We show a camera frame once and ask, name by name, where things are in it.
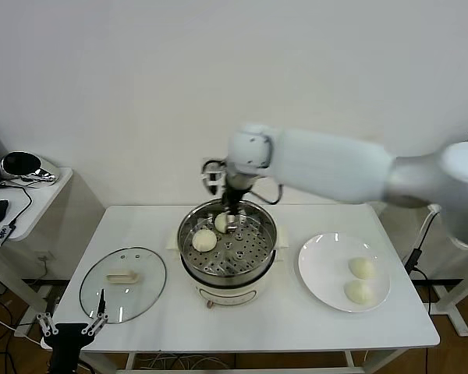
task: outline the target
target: wooden floor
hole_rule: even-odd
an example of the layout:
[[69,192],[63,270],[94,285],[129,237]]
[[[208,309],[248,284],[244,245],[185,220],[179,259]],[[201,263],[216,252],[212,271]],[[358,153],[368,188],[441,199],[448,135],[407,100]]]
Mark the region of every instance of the wooden floor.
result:
[[[418,287],[423,300],[426,301],[426,288]],[[6,292],[0,296],[0,301],[7,304],[14,316],[16,322],[26,310],[26,305],[23,301],[17,298],[14,294]],[[459,310],[468,323],[468,297],[459,305]],[[0,306],[0,319],[8,322],[7,313]],[[436,348],[429,349],[428,353],[428,371],[431,374],[468,374],[468,337],[458,337],[452,328],[449,319],[445,316],[434,316],[434,323],[438,333],[441,336],[441,343]],[[409,323],[409,321],[398,321],[398,323]],[[4,327],[0,326],[0,335],[5,331]],[[30,337],[35,340],[40,340],[39,327],[35,326]],[[0,340],[0,351],[5,350],[7,337]],[[47,370],[48,359],[50,353],[42,350],[36,344],[29,342],[23,338],[12,338],[9,345],[9,351],[13,356],[18,374],[40,374]],[[353,357],[356,365],[359,365],[364,357],[365,352],[354,352]],[[344,366],[345,359],[341,353],[306,353],[306,354],[237,354],[237,355],[217,355],[222,361],[228,364],[231,368],[238,369],[261,369],[261,368],[308,368],[308,367],[332,367]],[[117,363],[120,368],[123,368],[126,362],[126,355],[109,355],[109,357]],[[150,364],[149,358],[153,355],[139,355],[139,360],[135,367],[147,366]],[[0,355],[0,374],[4,373],[5,356]],[[174,369],[181,369],[179,362],[173,359],[158,360],[157,364],[162,365],[167,362],[168,366],[174,364]],[[404,374],[404,373],[424,373],[425,365],[425,350],[416,349],[409,350],[404,355],[397,358],[392,363],[385,366],[378,374]],[[218,364],[214,362],[204,362],[198,365],[200,369],[220,369]],[[8,372],[12,373],[10,364],[8,364]]]

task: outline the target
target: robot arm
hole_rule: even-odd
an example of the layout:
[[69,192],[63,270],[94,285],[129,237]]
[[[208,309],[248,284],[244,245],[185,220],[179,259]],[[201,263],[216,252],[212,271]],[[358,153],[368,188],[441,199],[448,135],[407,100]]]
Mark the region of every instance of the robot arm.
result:
[[[231,217],[255,181],[271,177],[344,203],[381,200],[410,208],[437,203],[450,234],[468,245],[468,143],[420,157],[394,157],[373,143],[247,125],[229,140],[222,167],[222,198]],[[232,218],[230,223],[236,226]]]

